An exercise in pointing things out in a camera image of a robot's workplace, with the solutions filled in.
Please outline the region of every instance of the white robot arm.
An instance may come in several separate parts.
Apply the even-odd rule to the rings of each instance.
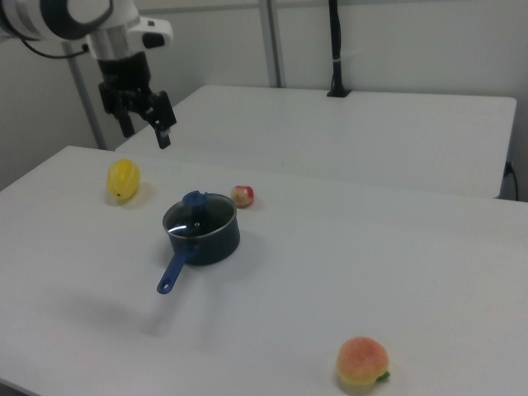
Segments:
[[[125,137],[134,134],[129,111],[138,113],[154,128],[164,149],[176,118],[167,93],[149,88],[144,51],[171,44],[172,27],[167,21],[141,17],[133,0],[105,0],[99,16],[79,21],[92,15],[97,5],[101,1],[0,0],[0,41],[86,38],[102,73],[99,90],[106,112],[120,122]]]

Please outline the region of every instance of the lemon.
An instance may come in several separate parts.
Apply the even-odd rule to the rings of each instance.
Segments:
[[[108,169],[106,188],[116,199],[128,200],[138,189],[140,176],[138,166],[122,158]]]

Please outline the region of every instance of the saucepan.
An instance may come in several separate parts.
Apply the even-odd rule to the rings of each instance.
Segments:
[[[240,242],[237,207],[227,196],[193,191],[163,216],[174,257],[159,281],[158,293],[172,290],[187,264],[206,266],[233,253]]]

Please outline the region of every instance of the pot handle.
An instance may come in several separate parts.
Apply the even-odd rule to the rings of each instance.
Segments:
[[[180,271],[183,268],[183,265],[190,259],[193,258],[198,253],[197,247],[185,247],[180,252],[176,253],[169,262],[167,270],[162,276],[162,279],[159,281],[158,293],[166,295],[172,290]]]

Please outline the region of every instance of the apple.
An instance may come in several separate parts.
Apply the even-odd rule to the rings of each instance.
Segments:
[[[255,193],[250,186],[235,186],[231,190],[231,199],[237,208],[247,208],[253,203]]]

